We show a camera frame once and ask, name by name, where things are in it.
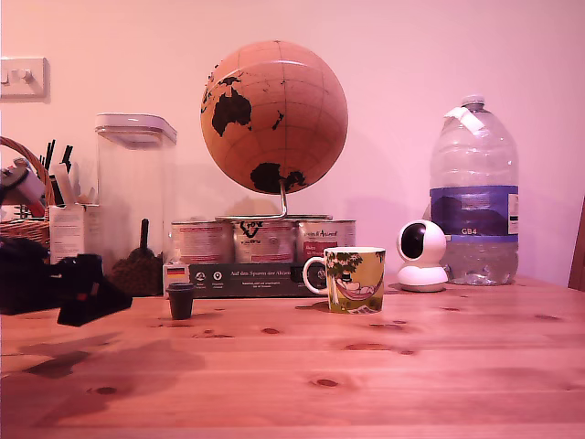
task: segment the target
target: water bottle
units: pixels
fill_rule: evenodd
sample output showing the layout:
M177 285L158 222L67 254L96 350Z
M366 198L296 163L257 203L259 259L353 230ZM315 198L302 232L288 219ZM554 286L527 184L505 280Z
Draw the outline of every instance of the water bottle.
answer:
M467 96L445 115L431 158L431 220L447 237L449 282L509 284L518 267L518 159L512 136Z

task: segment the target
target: white box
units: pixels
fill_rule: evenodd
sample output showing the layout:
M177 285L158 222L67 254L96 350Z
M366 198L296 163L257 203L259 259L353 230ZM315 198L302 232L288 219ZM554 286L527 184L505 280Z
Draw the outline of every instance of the white box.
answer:
M49 207L51 263L80 253L101 254L100 206Z
M166 289L172 282L191 282L189 277L189 266L183 262L171 262L163 265L163 297L168 299Z

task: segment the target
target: wooden chair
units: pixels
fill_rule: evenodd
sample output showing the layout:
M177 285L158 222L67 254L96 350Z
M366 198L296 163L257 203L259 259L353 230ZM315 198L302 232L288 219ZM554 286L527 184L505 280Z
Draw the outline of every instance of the wooden chair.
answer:
M569 288L585 291L585 201L583 201L583 209L581 211L575 253L573 254L573 264L570 268Z

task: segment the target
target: wall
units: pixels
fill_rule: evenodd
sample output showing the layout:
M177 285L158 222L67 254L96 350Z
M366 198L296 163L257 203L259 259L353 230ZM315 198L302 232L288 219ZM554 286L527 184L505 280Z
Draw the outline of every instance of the wall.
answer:
M179 132L181 215L268 210L271 196L225 177L205 147L199 104L215 64L244 44L282 39L320 55L349 107L344 153L292 213L358 220L359 244L390 249L428 203L441 117L480 91L520 156L519 272L567 284L585 193L585 2L4 0L2 55L44 56L43 102L2 103L2 133L44 154L57 139L95 185L97 112L151 112Z

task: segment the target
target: bottle cap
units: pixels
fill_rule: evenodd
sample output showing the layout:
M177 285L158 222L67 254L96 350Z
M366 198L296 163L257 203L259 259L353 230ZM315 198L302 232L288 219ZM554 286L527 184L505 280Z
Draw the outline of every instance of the bottle cap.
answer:
M461 101L461 105L470 105L472 103L481 103L482 105L485 104L484 96L481 94L470 94L465 96Z

